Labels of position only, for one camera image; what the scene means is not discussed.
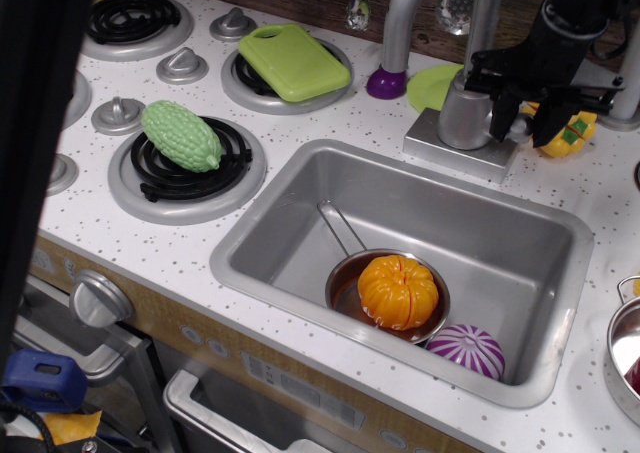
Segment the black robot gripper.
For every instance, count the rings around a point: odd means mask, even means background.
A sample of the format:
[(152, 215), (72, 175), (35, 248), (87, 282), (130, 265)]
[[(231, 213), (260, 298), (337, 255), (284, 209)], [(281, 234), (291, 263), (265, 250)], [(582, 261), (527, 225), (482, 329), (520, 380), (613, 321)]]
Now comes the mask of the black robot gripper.
[(626, 88), (622, 76), (586, 59), (575, 47), (517, 46), (478, 51), (465, 81), (470, 91), (493, 99), (489, 132), (505, 140), (520, 112), (521, 100), (537, 102), (533, 147), (549, 144), (580, 110), (608, 111)]

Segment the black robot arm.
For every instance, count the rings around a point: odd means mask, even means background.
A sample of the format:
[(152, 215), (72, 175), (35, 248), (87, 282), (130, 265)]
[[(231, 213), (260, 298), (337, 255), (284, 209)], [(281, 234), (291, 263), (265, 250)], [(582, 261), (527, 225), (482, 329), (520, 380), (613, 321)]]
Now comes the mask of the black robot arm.
[(627, 23), (638, 5), (639, 0), (543, 0), (523, 42), (474, 53), (465, 87), (492, 100), (490, 135), (505, 140), (524, 102), (538, 106), (525, 129), (536, 147), (547, 145), (581, 111), (608, 114), (624, 79), (589, 72), (586, 57), (611, 22)]

